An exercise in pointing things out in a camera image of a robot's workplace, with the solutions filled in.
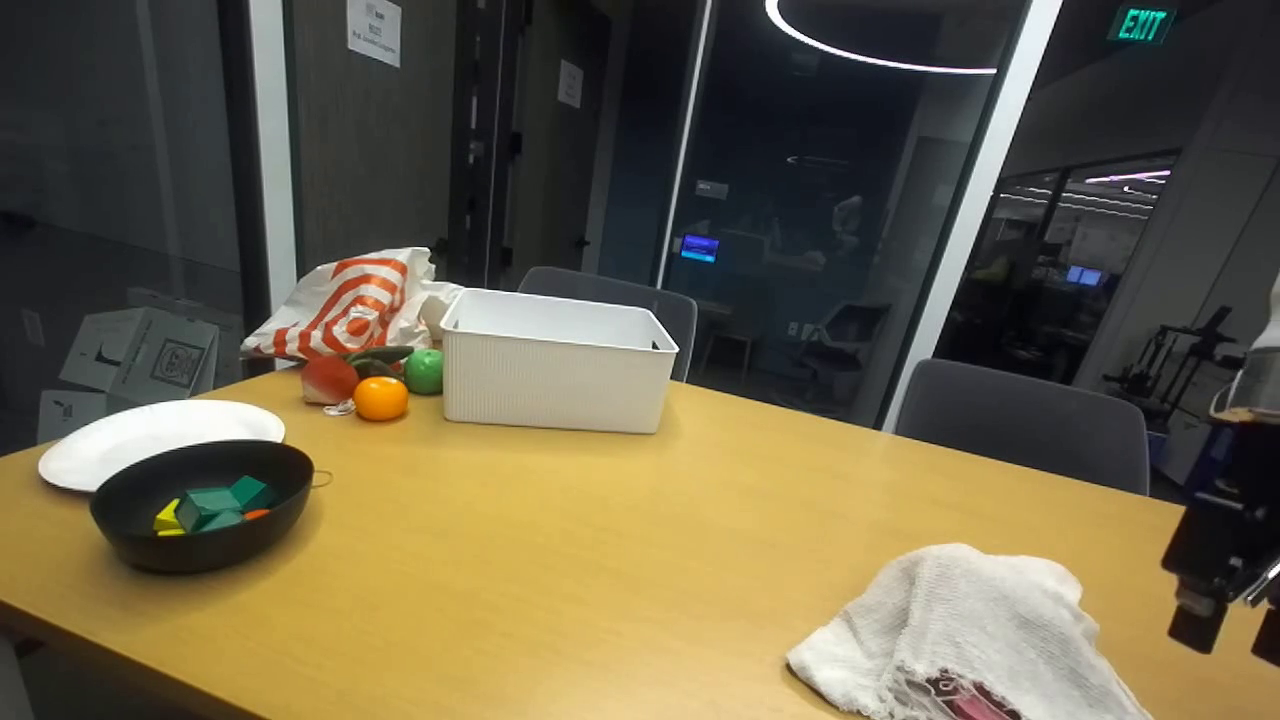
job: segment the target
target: gray chair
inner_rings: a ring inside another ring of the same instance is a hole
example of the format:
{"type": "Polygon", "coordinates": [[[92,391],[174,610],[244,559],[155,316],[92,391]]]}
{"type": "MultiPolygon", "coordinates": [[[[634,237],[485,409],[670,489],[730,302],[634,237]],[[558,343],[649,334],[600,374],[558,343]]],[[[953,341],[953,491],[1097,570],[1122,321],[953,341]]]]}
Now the gray chair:
{"type": "Polygon", "coordinates": [[[1142,409],[1036,375],[921,360],[898,434],[1127,491],[1151,489],[1142,409]]]}
{"type": "Polygon", "coordinates": [[[519,277],[519,291],[649,309],[670,327],[670,337],[680,343],[674,375],[687,381],[692,349],[697,349],[697,302],[692,298],[659,291],[659,289],[618,282],[618,277],[553,268],[553,264],[533,264],[519,277]]]}

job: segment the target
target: wooden table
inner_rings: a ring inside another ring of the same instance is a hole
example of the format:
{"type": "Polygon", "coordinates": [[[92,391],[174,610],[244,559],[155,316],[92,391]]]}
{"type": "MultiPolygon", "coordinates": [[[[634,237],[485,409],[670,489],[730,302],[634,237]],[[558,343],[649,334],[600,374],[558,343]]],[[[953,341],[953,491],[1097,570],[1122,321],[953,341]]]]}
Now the wooden table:
{"type": "Polygon", "coordinates": [[[264,559],[163,582],[0,462],[0,603],[259,716],[837,716],[785,652],[900,551],[964,542],[1070,563],[1155,716],[1277,716],[1237,610],[1216,658],[1163,638],[1172,503],[678,384],[655,437],[287,421],[318,491],[264,559]]]}

